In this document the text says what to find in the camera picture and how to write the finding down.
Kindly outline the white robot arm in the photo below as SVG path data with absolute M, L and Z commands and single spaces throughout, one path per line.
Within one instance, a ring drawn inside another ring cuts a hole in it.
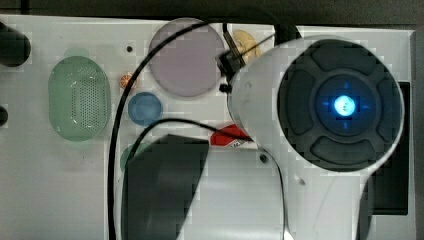
M 368 184 L 401 138 L 398 82 L 336 36 L 281 44 L 230 80 L 229 114 L 249 148 L 165 135 L 127 162 L 116 240 L 360 240 Z

